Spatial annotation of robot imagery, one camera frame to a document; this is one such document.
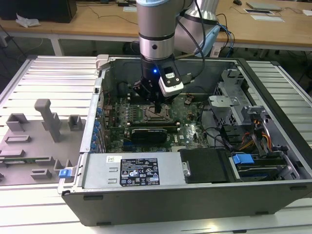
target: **barcode label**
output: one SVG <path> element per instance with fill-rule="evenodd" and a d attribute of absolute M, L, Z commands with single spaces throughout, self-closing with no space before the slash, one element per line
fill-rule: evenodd
<path fill-rule="evenodd" d="M 106 162 L 120 162 L 121 156 L 107 156 Z"/>

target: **black plastic cover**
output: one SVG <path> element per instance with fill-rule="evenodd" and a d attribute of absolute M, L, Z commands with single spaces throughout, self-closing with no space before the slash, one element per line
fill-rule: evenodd
<path fill-rule="evenodd" d="M 239 182 L 229 161 L 231 153 L 224 149 L 191 149 L 180 151 L 182 162 L 187 162 L 191 175 L 188 184 Z"/>

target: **power supply label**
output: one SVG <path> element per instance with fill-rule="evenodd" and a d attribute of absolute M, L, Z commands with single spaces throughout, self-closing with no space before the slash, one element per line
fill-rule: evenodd
<path fill-rule="evenodd" d="M 157 158 L 122 159 L 120 162 L 120 185 L 160 185 Z"/>

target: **gray plastic part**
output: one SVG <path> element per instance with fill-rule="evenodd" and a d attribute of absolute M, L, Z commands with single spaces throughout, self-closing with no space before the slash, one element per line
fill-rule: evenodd
<path fill-rule="evenodd" d="M 70 131 L 82 131 L 83 125 L 79 115 L 70 115 L 67 120 Z"/>
<path fill-rule="evenodd" d="M 29 135 L 20 135 L 20 136 L 8 136 L 4 139 L 7 144 L 11 143 L 27 143 L 30 142 L 31 138 Z"/>
<path fill-rule="evenodd" d="M 57 127 L 58 127 L 58 129 L 59 129 L 60 126 L 61 126 L 61 124 L 62 124 L 62 122 L 60 121 L 59 116 L 58 116 L 57 113 L 52 113 L 52 114 L 53 114 L 54 122 L 55 122 L 55 124 L 57 125 Z M 43 127 L 44 127 L 44 129 L 45 129 L 46 131 L 49 130 L 49 127 L 47 126 L 47 124 L 46 124 L 44 121 L 42 121 L 42 125 L 43 125 Z"/>
<path fill-rule="evenodd" d="M 85 126 L 85 120 L 82 119 L 82 125 Z M 58 159 L 59 163 L 64 166 L 67 160 L 73 166 L 76 166 L 79 158 L 79 150 L 83 131 L 70 131 L 67 124 L 67 119 L 61 120 L 60 125 L 60 142 L 55 143 L 49 132 L 45 131 L 41 120 L 30 120 L 28 123 L 22 124 L 24 132 L 12 132 L 10 129 L 3 137 L 0 143 L 0 150 L 15 151 L 24 150 L 26 152 L 24 160 L 31 158 L 35 159 L 35 163 L 23 163 L 22 160 L 17 160 L 12 164 L 2 162 L 0 156 L 0 173 L 4 174 L 5 179 L 1 185 L 22 185 L 22 184 L 44 184 L 58 183 L 59 170 L 54 171 L 55 162 Z M 4 139 L 8 137 L 29 135 L 31 141 L 27 143 L 7 144 Z M 30 174 L 32 169 L 47 168 L 52 174 L 51 179 L 34 180 Z"/>
<path fill-rule="evenodd" d="M 71 161 L 68 159 L 68 160 L 66 161 L 65 167 L 72 167 L 72 166 L 73 166 L 73 165 L 72 165 Z"/>
<path fill-rule="evenodd" d="M 12 158 L 12 157 L 24 157 L 24 150 L 2 150 L 0 153 L 0 157 L 4 158 Z"/>
<path fill-rule="evenodd" d="M 59 172 L 61 169 L 64 169 L 64 167 L 62 166 L 62 164 L 60 163 L 60 161 L 57 159 L 57 160 L 55 161 L 53 171 Z"/>
<path fill-rule="evenodd" d="M 28 120 L 24 114 L 11 114 L 6 124 L 12 132 L 21 132 L 24 131 L 22 124 L 27 122 Z"/>
<path fill-rule="evenodd" d="M 48 129 L 54 142 L 60 141 L 59 122 L 54 119 L 50 110 L 51 101 L 49 99 L 38 99 L 35 103 L 35 110 L 41 113 L 45 123 L 45 129 Z"/>
<path fill-rule="evenodd" d="M 52 174 L 51 172 L 45 168 L 45 169 L 32 169 L 30 176 L 33 179 L 51 179 Z"/>
<path fill-rule="evenodd" d="M 49 159 L 38 159 L 36 160 L 36 164 L 40 166 L 55 165 L 55 160 L 53 157 L 49 157 Z"/>

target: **computer case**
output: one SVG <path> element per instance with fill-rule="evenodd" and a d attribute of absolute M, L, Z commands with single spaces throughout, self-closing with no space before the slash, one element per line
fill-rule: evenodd
<path fill-rule="evenodd" d="M 0 0 L 3 20 L 15 20 L 16 13 L 28 19 L 70 23 L 77 11 L 76 0 Z"/>

